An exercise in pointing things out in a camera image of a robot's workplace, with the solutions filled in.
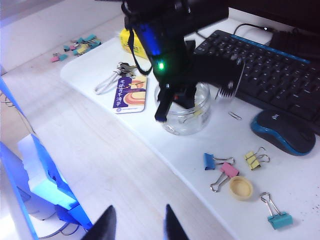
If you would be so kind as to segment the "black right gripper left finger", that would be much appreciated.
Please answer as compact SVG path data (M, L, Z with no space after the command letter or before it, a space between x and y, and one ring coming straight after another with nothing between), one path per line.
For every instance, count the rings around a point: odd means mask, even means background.
M82 240L115 240L116 228L116 210L110 205L82 237Z

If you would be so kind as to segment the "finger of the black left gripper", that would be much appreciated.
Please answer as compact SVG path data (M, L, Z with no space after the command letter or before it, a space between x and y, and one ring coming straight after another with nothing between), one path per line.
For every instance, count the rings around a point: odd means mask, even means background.
M184 109L192 109L195 107L195 93L194 90L176 92L174 94L174 102Z
M157 96L157 101L159 102L159 105L154 117L156 121L164 123L167 121L167 114L173 101L173 90L161 88Z

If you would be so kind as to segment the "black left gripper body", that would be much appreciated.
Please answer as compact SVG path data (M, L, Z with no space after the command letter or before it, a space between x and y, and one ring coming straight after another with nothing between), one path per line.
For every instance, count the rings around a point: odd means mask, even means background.
M158 77L160 91L174 94L195 94L198 80L189 77Z

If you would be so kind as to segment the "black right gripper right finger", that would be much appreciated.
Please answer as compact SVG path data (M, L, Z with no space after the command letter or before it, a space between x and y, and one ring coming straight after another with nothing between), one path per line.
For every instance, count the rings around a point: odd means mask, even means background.
M182 225L176 217L174 211L169 204L165 207L165 217L163 220L163 239L164 240L187 240Z

